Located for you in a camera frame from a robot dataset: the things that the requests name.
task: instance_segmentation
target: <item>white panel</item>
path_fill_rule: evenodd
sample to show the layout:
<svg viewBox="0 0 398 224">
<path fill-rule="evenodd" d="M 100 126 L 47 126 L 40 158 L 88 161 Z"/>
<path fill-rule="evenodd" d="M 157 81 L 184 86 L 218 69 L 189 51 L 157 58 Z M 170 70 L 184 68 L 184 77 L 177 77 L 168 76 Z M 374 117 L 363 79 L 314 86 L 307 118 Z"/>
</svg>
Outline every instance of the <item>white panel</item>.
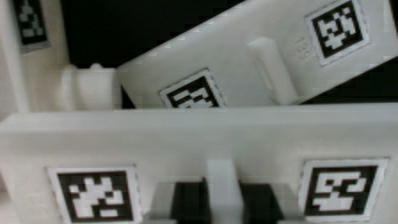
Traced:
<svg viewBox="0 0 398 224">
<path fill-rule="evenodd" d="M 355 27 L 353 34 L 360 34 L 363 42 L 349 41 L 355 47 L 347 44 L 346 40 L 355 35 L 346 25 L 346 37 L 340 40 L 346 48 L 333 49 L 326 63 L 321 63 L 315 54 L 308 21 L 315 12 L 323 15 L 321 21 L 326 21 L 324 8 L 335 7 L 333 0 L 244 1 L 118 67 L 120 83 L 136 107 L 163 108 L 157 91 L 205 68 L 212 73 L 227 107 L 273 105 L 266 93 L 269 80 L 262 79 L 260 64 L 246 47 L 259 38 L 275 40 L 278 61 L 283 62 L 298 94 L 296 103 L 360 75 L 398 56 L 398 41 L 388 0 L 351 1 L 358 6 L 356 16 L 347 14 L 342 17 L 340 12 L 333 23 L 347 24 L 353 18 L 360 21 L 360 32 Z M 333 42 L 337 33 L 330 33 Z"/>
</svg>

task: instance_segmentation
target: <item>plastic surface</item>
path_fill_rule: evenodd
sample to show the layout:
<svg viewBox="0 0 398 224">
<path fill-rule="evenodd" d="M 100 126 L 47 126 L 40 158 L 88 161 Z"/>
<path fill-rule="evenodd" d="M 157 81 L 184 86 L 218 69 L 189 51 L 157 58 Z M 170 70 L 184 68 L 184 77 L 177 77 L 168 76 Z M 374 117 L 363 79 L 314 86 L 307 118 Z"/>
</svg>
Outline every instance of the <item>plastic surface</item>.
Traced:
<svg viewBox="0 0 398 224">
<path fill-rule="evenodd" d="M 321 65 L 307 16 L 333 0 L 244 1 L 116 69 L 120 83 L 138 108 L 163 108 L 157 91 L 195 71 L 212 73 L 227 107 L 273 105 L 260 77 L 260 64 L 246 44 L 275 40 L 298 95 L 310 99 L 398 56 L 388 1 L 360 0 L 369 44 Z"/>
<path fill-rule="evenodd" d="M 22 224 L 60 224 L 47 166 L 136 164 L 147 213 L 156 184 L 200 179 L 207 159 L 232 159 L 239 180 L 285 184 L 296 195 L 303 161 L 379 157 L 390 164 L 367 224 L 390 224 L 395 114 L 398 104 L 369 104 L 12 115 L 0 124 L 0 165 Z"/>
<path fill-rule="evenodd" d="M 76 110 L 113 110 L 120 108 L 120 88 L 115 69 L 99 64 L 90 69 L 68 65 L 61 72 L 60 108 Z"/>
</svg>

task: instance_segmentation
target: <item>black slot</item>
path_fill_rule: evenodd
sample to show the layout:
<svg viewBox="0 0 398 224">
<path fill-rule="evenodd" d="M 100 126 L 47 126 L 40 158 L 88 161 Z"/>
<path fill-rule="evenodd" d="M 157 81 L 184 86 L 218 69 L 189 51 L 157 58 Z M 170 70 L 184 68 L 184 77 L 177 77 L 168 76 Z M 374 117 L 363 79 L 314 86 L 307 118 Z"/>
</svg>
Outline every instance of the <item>black slot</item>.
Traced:
<svg viewBox="0 0 398 224">
<path fill-rule="evenodd" d="M 276 224 L 282 211 L 267 184 L 239 184 L 244 203 L 243 224 Z"/>
<path fill-rule="evenodd" d="M 209 224 L 209 196 L 205 180 L 200 183 L 175 183 L 170 219 L 177 224 Z"/>
</svg>

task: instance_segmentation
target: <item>dark background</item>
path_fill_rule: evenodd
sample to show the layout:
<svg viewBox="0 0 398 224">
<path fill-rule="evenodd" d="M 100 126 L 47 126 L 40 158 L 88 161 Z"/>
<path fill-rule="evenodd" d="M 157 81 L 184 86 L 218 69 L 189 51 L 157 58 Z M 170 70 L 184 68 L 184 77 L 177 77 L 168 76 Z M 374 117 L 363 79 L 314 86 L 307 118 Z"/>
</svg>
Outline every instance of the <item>dark background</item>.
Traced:
<svg viewBox="0 0 398 224">
<path fill-rule="evenodd" d="M 68 60 L 116 67 L 241 0 L 61 0 Z M 390 0 L 394 20 L 398 3 Z M 125 94 L 122 107 L 132 108 Z M 303 104 L 398 102 L 398 58 Z"/>
</svg>

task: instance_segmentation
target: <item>black and white square marker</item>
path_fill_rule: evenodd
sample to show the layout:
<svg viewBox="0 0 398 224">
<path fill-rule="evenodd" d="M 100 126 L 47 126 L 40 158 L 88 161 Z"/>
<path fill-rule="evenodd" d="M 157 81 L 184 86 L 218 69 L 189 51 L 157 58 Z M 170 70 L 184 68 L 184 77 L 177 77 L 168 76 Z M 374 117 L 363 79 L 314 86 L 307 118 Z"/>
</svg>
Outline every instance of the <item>black and white square marker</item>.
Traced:
<svg viewBox="0 0 398 224">
<path fill-rule="evenodd" d="M 47 169 L 65 224 L 141 221 L 134 167 Z"/>
<path fill-rule="evenodd" d="M 211 73 L 202 70 L 182 81 L 159 91 L 159 97 L 168 108 L 225 107 Z"/>
<path fill-rule="evenodd" d="M 305 20 L 319 64 L 326 65 L 369 44 L 358 1 L 335 1 Z"/>
<path fill-rule="evenodd" d="M 369 220 L 385 168 L 387 159 L 305 162 L 298 202 L 308 222 Z"/>
<path fill-rule="evenodd" d="M 19 42 L 22 47 L 45 47 L 47 36 L 38 0 L 12 0 Z"/>
</svg>

